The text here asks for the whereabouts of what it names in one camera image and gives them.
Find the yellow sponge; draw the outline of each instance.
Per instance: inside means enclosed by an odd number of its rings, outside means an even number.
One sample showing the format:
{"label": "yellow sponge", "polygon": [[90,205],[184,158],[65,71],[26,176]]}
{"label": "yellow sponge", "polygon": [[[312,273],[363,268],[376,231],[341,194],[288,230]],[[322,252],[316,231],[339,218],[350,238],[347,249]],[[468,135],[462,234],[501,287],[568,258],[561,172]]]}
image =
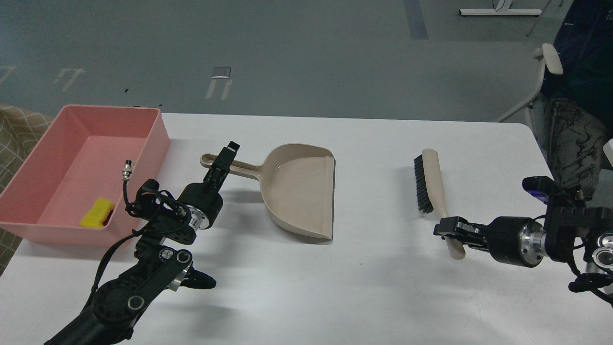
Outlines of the yellow sponge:
{"label": "yellow sponge", "polygon": [[81,218],[79,225],[85,228],[103,228],[104,222],[113,212],[115,204],[105,198],[98,198],[94,206]]}

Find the pink plastic bin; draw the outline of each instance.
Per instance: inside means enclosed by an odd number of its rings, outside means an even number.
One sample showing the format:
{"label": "pink plastic bin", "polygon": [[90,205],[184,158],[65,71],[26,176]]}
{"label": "pink plastic bin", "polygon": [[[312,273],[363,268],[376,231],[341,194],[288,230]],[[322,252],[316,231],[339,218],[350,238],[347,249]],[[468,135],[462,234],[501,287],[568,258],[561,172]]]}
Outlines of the pink plastic bin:
{"label": "pink plastic bin", "polygon": [[[0,194],[0,227],[34,242],[108,247],[139,222],[124,211],[125,161],[132,160],[133,200],[169,145],[159,109],[65,106]],[[116,205],[108,224],[81,227],[98,198]]]}

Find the dustpan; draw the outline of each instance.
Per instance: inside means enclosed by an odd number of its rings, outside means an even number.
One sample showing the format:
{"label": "dustpan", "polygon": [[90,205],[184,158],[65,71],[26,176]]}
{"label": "dustpan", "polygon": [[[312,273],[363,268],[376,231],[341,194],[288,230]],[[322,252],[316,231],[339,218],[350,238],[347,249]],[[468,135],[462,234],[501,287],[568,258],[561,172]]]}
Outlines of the dustpan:
{"label": "dustpan", "polygon": [[[202,155],[206,168],[217,156]],[[262,165],[234,161],[230,173],[260,182],[262,199],[281,228],[304,236],[332,239],[334,207],[332,152],[306,144],[286,144],[272,150]]]}

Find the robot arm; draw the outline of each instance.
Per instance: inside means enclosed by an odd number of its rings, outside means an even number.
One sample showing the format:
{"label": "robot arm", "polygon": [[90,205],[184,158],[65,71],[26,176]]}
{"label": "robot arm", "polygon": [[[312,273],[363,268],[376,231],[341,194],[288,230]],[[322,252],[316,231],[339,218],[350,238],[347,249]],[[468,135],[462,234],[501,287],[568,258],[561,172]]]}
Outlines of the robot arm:
{"label": "robot arm", "polygon": [[[560,188],[546,176],[528,177],[522,186],[547,205],[543,226],[526,217],[498,217],[488,225],[449,217],[435,226],[434,235],[457,239],[511,265],[533,268],[544,257],[567,263],[577,276],[568,286],[570,291],[591,291],[613,305],[613,298],[599,290],[613,283],[613,209],[586,207],[579,187]],[[582,244],[575,246],[576,238]],[[584,273],[573,255],[580,248],[584,248]]]}
{"label": "robot arm", "polygon": [[[139,231],[113,245],[99,265],[91,295],[83,311],[45,345],[106,345],[130,339],[134,325],[149,304],[164,290],[179,286],[212,289],[215,280],[193,268],[192,254],[164,246],[165,239],[192,244],[196,230],[210,228],[223,205],[219,195],[239,145],[230,142],[223,148],[204,180],[189,184],[177,200],[159,183],[147,180],[138,190],[136,200],[126,203],[133,217],[148,223]],[[130,163],[124,169],[124,192],[129,180]],[[141,236],[134,257],[138,260],[116,279],[98,288],[102,273],[114,251],[127,240]]]}

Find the brush bristles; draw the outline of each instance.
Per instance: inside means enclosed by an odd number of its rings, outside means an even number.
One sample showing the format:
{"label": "brush bristles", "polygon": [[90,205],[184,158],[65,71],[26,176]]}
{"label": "brush bristles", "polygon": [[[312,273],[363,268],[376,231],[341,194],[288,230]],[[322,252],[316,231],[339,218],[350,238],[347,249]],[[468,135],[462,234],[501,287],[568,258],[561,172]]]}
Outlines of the brush bristles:
{"label": "brush bristles", "polygon": [[428,196],[428,188],[425,184],[424,159],[422,155],[413,160],[415,165],[415,183],[417,184],[417,206],[423,213],[434,211],[430,197]]}

